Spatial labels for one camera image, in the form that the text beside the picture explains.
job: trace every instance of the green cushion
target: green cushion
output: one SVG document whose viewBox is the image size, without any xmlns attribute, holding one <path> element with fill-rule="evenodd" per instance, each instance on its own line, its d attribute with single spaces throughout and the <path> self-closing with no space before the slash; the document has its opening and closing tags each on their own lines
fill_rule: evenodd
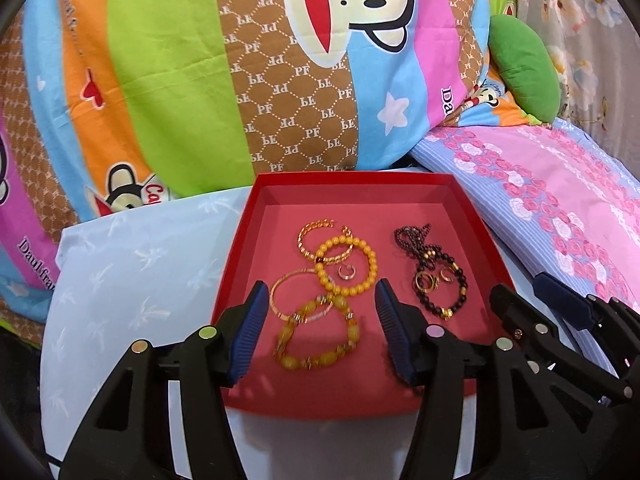
<svg viewBox="0 0 640 480">
<path fill-rule="evenodd" d="M 520 108 L 552 122 L 560 108 L 560 83 L 539 35 L 515 16 L 497 14 L 491 17 L 489 50 Z"/>
</svg>

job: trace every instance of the bracelet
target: bracelet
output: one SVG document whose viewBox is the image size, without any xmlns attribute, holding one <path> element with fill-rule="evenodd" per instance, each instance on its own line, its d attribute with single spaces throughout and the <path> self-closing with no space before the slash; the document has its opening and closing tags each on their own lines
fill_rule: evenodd
<svg viewBox="0 0 640 480">
<path fill-rule="evenodd" d="M 468 285 L 464 271 L 458 266 L 453 256 L 444 253 L 440 245 L 424 243 L 424 239 L 429 234 L 430 229 L 431 224 L 427 224 L 421 228 L 416 226 L 402 227 L 394 231 L 394 238 L 396 239 L 396 244 L 404 249 L 410 258 L 418 260 L 418 267 L 413 282 L 414 291 L 418 299 L 432 314 L 440 316 L 444 321 L 447 321 L 465 303 Z M 428 294 L 438 287 L 438 277 L 427 271 L 435 270 L 437 262 L 445 265 L 443 269 L 440 269 L 440 277 L 445 282 L 457 280 L 460 286 L 460 295 L 456 302 L 449 308 L 436 306 L 428 297 Z M 450 272 L 453 278 L 446 278 L 444 275 L 445 271 Z M 430 280 L 430 284 L 427 287 L 424 286 L 423 282 L 425 276 Z"/>
<path fill-rule="evenodd" d="M 302 238 L 304 238 L 305 235 L 308 234 L 308 232 L 312 231 L 313 229 L 319 229 L 321 227 L 333 227 L 333 226 L 334 226 L 333 220 L 324 219 L 324 220 L 317 220 L 315 222 L 311 222 L 305 225 L 302 229 L 300 229 L 300 232 L 298 233 L 298 248 L 300 249 L 300 252 L 307 260 L 309 260 L 310 262 L 315 262 L 316 255 L 313 254 L 311 251 L 307 251 L 305 249 L 304 245 L 302 244 Z M 340 230 L 344 233 L 345 236 L 351 236 L 351 229 L 349 229 L 346 225 L 343 225 Z M 349 248 L 346 251 L 344 251 L 342 254 L 338 254 L 337 256 L 329 256 L 327 258 L 324 258 L 322 262 L 325 265 L 339 264 L 340 262 L 343 262 L 351 255 L 351 251 L 353 251 L 353 245 L 350 244 Z"/>
<path fill-rule="evenodd" d="M 348 245 L 360 249 L 369 260 L 369 275 L 367 279 L 362 283 L 355 286 L 340 286 L 334 283 L 324 270 L 324 253 L 335 245 Z M 376 253 L 367 245 L 366 241 L 359 238 L 353 238 L 350 236 L 334 236 L 329 238 L 324 244 L 320 245 L 320 248 L 316 251 L 316 274 L 320 280 L 320 285 L 328 292 L 332 292 L 336 295 L 344 296 L 357 296 L 362 294 L 365 290 L 369 290 L 371 285 L 376 281 L 378 276 L 378 261 L 376 260 Z"/>
<path fill-rule="evenodd" d="M 342 296 L 333 296 L 329 294 L 328 301 L 330 304 L 334 304 L 335 307 L 343 314 L 345 321 L 347 322 L 347 343 L 338 345 L 335 350 L 325 352 L 319 356 L 297 358 L 292 355 L 287 355 L 286 349 L 289 341 L 293 337 L 293 333 L 296 327 L 305 322 L 306 319 L 306 306 L 305 304 L 299 308 L 295 314 L 289 316 L 289 320 L 280 330 L 276 338 L 276 346 L 273 351 L 273 356 L 280 362 L 285 370 L 297 370 L 298 368 L 304 368 L 311 370 L 312 368 L 331 366 L 337 360 L 342 359 L 350 352 L 353 352 L 360 340 L 360 329 L 358 322 L 356 321 L 353 312 L 349 308 L 349 303 Z"/>
<path fill-rule="evenodd" d="M 312 273 L 314 274 L 316 271 L 315 269 L 300 269 L 300 270 L 294 270 L 293 272 L 290 272 L 289 274 L 285 274 L 284 276 L 282 276 L 279 280 L 277 280 L 272 286 L 271 286 L 271 290 L 269 291 L 269 308 L 271 309 L 271 311 L 278 316 L 278 318 L 280 318 L 281 320 L 287 322 L 291 319 L 291 316 L 288 316 L 287 314 L 283 314 L 281 313 L 281 311 L 278 309 L 278 307 L 276 306 L 275 300 L 274 300 L 274 296 L 276 293 L 277 288 L 284 282 L 286 282 L 289 278 L 291 278 L 292 276 L 295 276 L 297 274 L 304 274 L 304 273 Z M 318 314 L 314 314 L 313 316 L 310 316 L 310 314 L 313 314 L 316 310 L 317 307 L 327 304 L 327 306 L 324 308 L 324 310 L 322 312 L 319 312 Z M 305 313 L 305 317 L 303 319 L 302 322 L 304 323 L 308 323 L 310 321 L 315 321 L 316 319 L 320 319 L 323 316 L 326 316 L 329 311 L 332 308 L 333 303 L 330 302 L 328 300 L 328 295 L 327 294 L 323 294 L 320 295 L 318 297 L 316 297 L 315 300 L 313 301 L 309 301 L 308 303 L 305 303 L 302 307 L 302 310 Z"/>
</svg>

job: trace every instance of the screw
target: screw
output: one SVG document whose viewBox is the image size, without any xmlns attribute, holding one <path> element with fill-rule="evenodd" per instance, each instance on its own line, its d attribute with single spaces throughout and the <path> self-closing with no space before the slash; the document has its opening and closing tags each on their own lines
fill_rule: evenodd
<svg viewBox="0 0 640 480">
<path fill-rule="evenodd" d="M 131 345 L 131 351 L 135 354 L 142 354 L 147 348 L 149 348 L 149 343 L 140 339 Z"/>
<path fill-rule="evenodd" d="M 431 337 L 442 337 L 444 336 L 444 329 L 440 325 L 429 325 L 427 327 L 427 335 Z"/>
<path fill-rule="evenodd" d="M 533 373 L 537 374 L 540 371 L 540 365 L 537 362 L 527 361 L 527 364 L 529 365 L 529 368 L 531 368 L 531 371 L 533 371 Z"/>
<path fill-rule="evenodd" d="M 504 350 L 506 352 L 513 348 L 513 341 L 511 341 L 511 339 L 508 339 L 507 337 L 501 337 L 500 339 L 498 339 L 498 341 L 495 342 L 495 345 L 500 350 Z"/>
<path fill-rule="evenodd" d="M 218 333 L 218 330 L 216 329 L 216 327 L 214 326 L 203 326 L 199 331 L 198 331 L 198 335 L 202 338 L 202 339 L 212 339 L 213 337 L 216 336 L 216 334 Z"/>
</svg>

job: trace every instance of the yellow bead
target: yellow bead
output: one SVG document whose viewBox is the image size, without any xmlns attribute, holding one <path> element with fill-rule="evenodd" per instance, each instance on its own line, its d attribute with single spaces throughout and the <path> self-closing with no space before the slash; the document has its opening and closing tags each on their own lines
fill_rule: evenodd
<svg viewBox="0 0 640 480">
<path fill-rule="evenodd" d="M 320 356 L 320 364 L 322 366 L 331 366 L 338 360 L 338 354 L 336 352 L 325 352 Z"/>
<path fill-rule="evenodd" d="M 279 341 L 286 343 L 293 336 L 293 327 L 291 325 L 285 325 L 278 333 Z"/>
<path fill-rule="evenodd" d="M 302 307 L 302 312 L 305 315 L 312 314 L 315 312 L 316 307 L 317 305 L 315 301 L 309 301 L 308 303 L 305 303 L 304 306 Z"/>
<path fill-rule="evenodd" d="M 298 366 L 300 366 L 300 362 L 291 355 L 285 355 L 281 360 L 280 364 L 283 368 L 287 370 L 296 370 Z"/>
<path fill-rule="evenodd" d="M 345 299 L 344 296 L 336 296 L 334 298 L 334 306 L 338 310 L 345 310 L 349 307 L 349 303 L 347 303 L 347 300 Z"/>
<path fill-rule="evenodd" d="M 360 329 L 357 326 L 350 326 L 347 329 L 347 339 L 349 341 L 353 341 L 354 343 L 357 343 L 358 341 L 360 341 Z"/>
</svg>

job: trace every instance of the gold ring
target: gold ring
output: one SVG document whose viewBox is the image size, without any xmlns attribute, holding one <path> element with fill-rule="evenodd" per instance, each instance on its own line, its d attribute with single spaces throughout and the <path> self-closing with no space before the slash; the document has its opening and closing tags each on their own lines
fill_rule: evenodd
<svg viewBox="0 0 640 480">
<path fill-rule="evenodd" d="M 418 280 L 423 276 L 426 276 L 431 282 L 431 285 L 428 288 L 424 288 L 418 282 Z M 418 287 L 418 290 L 424 294 L 429 294 L 430 292 L 433 292 L 436 288 L 438 288 L 438 277 L 434 276 L 433 274 L 429 274 L 426 270 L 420 270 L 419 272 L 416 272 L 414 279 L 415 286 Z"/>
<path fill-rule="evenodd" d="M 352 266 L 351 264 L 347 264 L 346 265 L 347 269 L 349 269 L 351 271 L 351 274 L 343 274 L 342 273 L 342 266 L 338 267 L 338 276 L 340 276 L 345 282 L 348 282 L 349 280 L 352 280 L 353 278 L 355 278 L 356 276 L 356 268 L 354 266 Z"/>
<path fill-rule="evenodd" d="M 444 269 L 440 269 L 440 277 L 441 277 L 445 282 L 447 282 L 447 283 L 451 283 L 451 282 L 454 280 L 454 278 L 445 278 L 445 276 L 444 276 L 444 274 L 443 274 L 443 272 L 444 272 L 445 270 L 448 270 L 448 271 L 451 273 L 451 275 L 452 275 L 452 276 L 455 276 L 455 274 L 453 273 L 453 269 L 452 269 L 451 267 L 444 267 Z"/>
<path fill-rule="evenodd" d="M 291 276 L 295 276 L 297 274 L 315 274 L 316 270 L 315 269 L 300 269 L 300 270 L 294 270 L 293 272 L 290 272 L 289 274 L 285 274 L 284 276 L 282 276 L 277 282 L 275 282 L 272 286 L 271 286 L 271 290 L 269 291 L 269 308 L 271 309 L 271 311 L 278 316 L 278 318 L 280 318 L 281 320 L 283 320 L 284 322 L 289 321 L 289 319 L 293 316 L 297 316 L 298 314 L 292 314 L 292 316 L 288 316 L 287 314 L 283 314 L 281 313 L 281 311 L 278 309 L 278 307 L 276 306 L 274 297 L 276 294 L 276 289 L 285 281 L 287 281 Z M 320 319 L 323 316 L 326 316 L 329 311 L 332 309 L 332 307 L 334 306 L 334 303 L 332 301 L 332 297 L 330 297 L 329 293 L 325 293 L 322 294 L 318 297 L 316 297 L 315 299 L 316 303 L 318 305 L 322 305 L 322 304 L 326 304 L 327 306 L 324 308 L 324 310 L 322 312 L 318 312 L 318 314 L 314 314 L 313 316 L 309 316 L 309 317 L 305 317 L 304 319 L 304 323 L 308 323 L 309 321 L 315 321 L 316 319 Z"/>
<path fill-rule="evenodd" d="M 306 248 L 302 243 L 302 238 L 304 238 L 305 235 L 308 234 L 308 232 L 312 231 L 313 229 L 319 229 L 321 227 L 333 227 L 333 226 L 334 226 L 334 221 L 325 218 L 324 220 L 317 220 L 315 222 L 310 222 L 309 224 L 305 225 L 302 229 L 300 229 L 300 232 L 298 233 L 298 248 L 300 249 L 300 252 L 307 260 L 309 260 L 310 262 L 318 263 L 316 254 L 306 250 Z M 340 230 L 343 232 L 345 236 L 351 236 L 351 229 L 349 229 L 346 225 L 343 225 L 340 228 Z M 344 251 L 342 254 L 338 254 L 337 256 L 328 256 L 326 258 L 323 258 L 322 261 L 319 263 L 322 263 L 325 265 L 339 264 L 340 262 L 343 262 L 349 256 L 351 256 L 352 252 L 353 252 L 353 245 L 350 245 L 347 248 L 347 250 Z"/>
</svg>

